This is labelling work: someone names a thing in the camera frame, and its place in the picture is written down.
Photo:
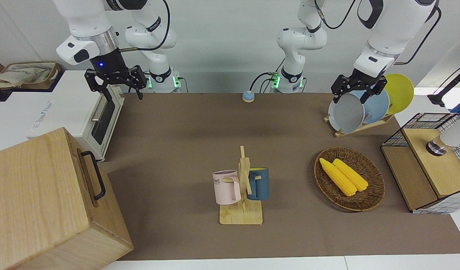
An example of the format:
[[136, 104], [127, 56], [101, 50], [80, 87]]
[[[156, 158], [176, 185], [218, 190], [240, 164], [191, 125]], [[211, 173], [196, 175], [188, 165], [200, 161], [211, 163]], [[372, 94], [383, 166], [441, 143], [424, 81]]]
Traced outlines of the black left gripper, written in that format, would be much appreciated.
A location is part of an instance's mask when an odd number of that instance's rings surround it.
[[386, 84], [387, 79], [386, 77], [382, 77], [382, 73], [374, 78], [360, 70], [353, 69], [350, 78], [339, 75], [331, 85], [333, 103], [337, 104], [344, 94], [355, 90], [365, 90], [367, 86], [370, 87], [371, 97], [378, 96], [384, 90]]

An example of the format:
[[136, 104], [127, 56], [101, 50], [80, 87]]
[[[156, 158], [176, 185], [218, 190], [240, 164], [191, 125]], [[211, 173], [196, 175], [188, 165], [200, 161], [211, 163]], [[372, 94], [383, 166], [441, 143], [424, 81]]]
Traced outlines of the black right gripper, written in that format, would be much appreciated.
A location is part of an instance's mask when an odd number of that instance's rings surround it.
[[[139, 100], [144, 98], [142, 90], [147, 87], [147, 78], [139, 65], [130, 70], [125, 65], [123, 56], [118, 49], [94, 57], [90, 60], [93, 69], [87, 69], [84, 76], [92, 92], [103, 94], [108, 103], [112, 103], [112, 97], [108, 90], [108, 84], [131, 84]], [[96, 77], [103, 80], [99, 84]]]

